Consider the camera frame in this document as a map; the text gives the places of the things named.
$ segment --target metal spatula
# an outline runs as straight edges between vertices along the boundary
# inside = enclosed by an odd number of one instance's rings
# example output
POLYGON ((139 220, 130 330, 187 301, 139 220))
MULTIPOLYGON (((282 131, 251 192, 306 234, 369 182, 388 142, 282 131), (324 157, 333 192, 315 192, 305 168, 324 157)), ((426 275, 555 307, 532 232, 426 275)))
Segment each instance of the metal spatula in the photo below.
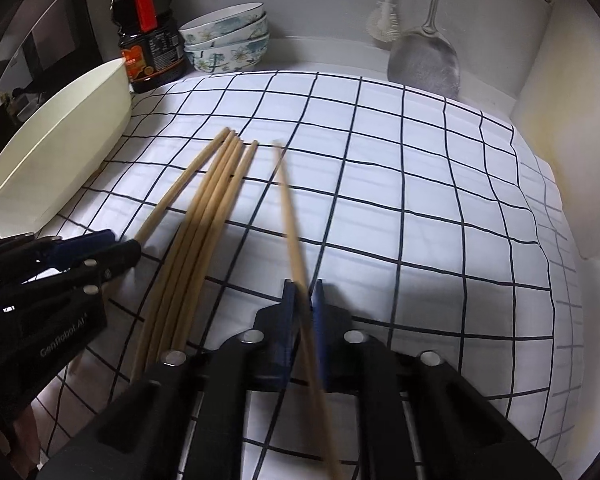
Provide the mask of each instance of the metal spatula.
POLYGON ((405 31, 394 41, 387 79, 457 99, 460 88, 458 54, 436 29, 438 1, 431 0, 424 25, 405 31))

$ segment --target bottle label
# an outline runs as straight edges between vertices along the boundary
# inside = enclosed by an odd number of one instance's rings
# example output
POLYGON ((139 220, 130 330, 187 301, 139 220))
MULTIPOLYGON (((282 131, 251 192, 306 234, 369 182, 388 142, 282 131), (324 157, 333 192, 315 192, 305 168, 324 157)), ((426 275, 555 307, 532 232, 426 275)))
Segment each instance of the bottle label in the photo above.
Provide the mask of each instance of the bottle label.
POLYGON ((177 33, 170 27, 159 27, 120 45, 129 81, 160 75, 184 62, 177 33))

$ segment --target plastic bottle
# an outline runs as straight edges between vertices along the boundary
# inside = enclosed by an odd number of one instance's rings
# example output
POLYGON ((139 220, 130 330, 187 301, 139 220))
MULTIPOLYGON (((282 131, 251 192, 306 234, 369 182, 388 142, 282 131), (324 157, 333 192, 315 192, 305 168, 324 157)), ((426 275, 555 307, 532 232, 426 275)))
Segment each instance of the plastic bottle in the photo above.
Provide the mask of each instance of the plastic bottle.
POLYGON ((171 0, 112 0, 118 45, 134 92, 158 88, 186 70, 171 0))

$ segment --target orange label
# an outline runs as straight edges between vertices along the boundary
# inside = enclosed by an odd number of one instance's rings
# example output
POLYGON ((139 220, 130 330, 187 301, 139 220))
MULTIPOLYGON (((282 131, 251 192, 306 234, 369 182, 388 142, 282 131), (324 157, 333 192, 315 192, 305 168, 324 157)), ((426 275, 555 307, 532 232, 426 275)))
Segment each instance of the orange label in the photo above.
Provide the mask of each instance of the orange label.
POLYGON ((146 67, 146 61, 144 60, 144 53, 140 45, 134 45, 131 48, 122 49, 122 56, 125 57, 126 74, 129 76, 131 81, 138 78, 146 67))

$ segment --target checkered tablecloth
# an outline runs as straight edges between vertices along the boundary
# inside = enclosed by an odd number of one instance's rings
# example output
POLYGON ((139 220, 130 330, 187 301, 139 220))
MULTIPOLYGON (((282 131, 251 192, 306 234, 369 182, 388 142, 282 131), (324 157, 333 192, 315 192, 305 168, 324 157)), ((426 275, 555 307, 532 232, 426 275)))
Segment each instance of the checkered tablecloth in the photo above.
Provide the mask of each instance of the checkered tablecloth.
MULTIPOLYGON (((210 266, 190 350, 215 349, 251 327, 290 277, 273 175, 279 141, 308 275, 324 280, 327 301, 394 350, 435 349, 562 467, 582 380, 571 235, 548 164, 510 124, 480 110, 326 73, 186 79, 134 98, 104 171, 43 234, 110 228, 131 237, 223 126, 261 147, 210 266)), ((46 454, 128 385, 144 301, 201 179, 144 247, 79 372, 63 370, 34 402, 46 454)), ((282 394, 250 395, 243 478, 322 478, 305 388, 294 374, 282 394)), ((329 400, 354 479, 354 399, 329 400)))

